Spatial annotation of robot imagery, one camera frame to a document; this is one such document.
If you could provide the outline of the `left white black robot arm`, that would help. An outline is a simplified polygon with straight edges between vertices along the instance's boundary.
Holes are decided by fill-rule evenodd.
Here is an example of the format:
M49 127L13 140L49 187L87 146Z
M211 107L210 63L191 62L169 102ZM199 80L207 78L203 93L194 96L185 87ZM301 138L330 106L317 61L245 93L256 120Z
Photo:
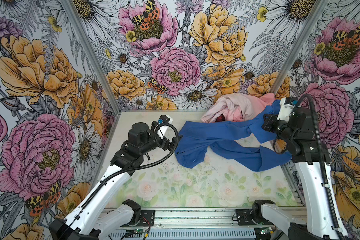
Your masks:
M85 199L64 219L54 220L49 230L54 240L100 240L124 225L136 226L141 206L125 200L116 210L101 217L111 198L136 171L161 164L171 157L181 139L173 118L161 115L149 126L135 123L128 139L114 154L110 165Z

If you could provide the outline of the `blue cloth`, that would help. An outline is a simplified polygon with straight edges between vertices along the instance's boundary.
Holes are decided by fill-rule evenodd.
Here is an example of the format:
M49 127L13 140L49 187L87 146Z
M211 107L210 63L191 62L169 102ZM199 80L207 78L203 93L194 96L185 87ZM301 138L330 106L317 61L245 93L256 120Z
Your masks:
M205 159L210 148L215 154L235 160L253 172L262 172L289 162L291 154L278 154L271 149L260 146L243 147L238 140L254 135L261 143L276 139L276 134L264 131L265 114L278 114L280 101L276 100L267 106L254 119L244 122L196 123L187 121L179 134L182 139L175 151L176 159L186 168L194 168Z

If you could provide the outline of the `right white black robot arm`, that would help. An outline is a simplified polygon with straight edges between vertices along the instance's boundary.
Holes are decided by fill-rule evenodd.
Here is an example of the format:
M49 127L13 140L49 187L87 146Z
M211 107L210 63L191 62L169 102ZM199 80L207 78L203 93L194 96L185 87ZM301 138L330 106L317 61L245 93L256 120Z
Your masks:
M266 200L256 200L251 217L256 224L273 224L290 240L345 240L348 237L331 184L330 157L320 140L315 111L286 105L278 115L266 115L263 129L286 142L301 178L307 220L292 217Z

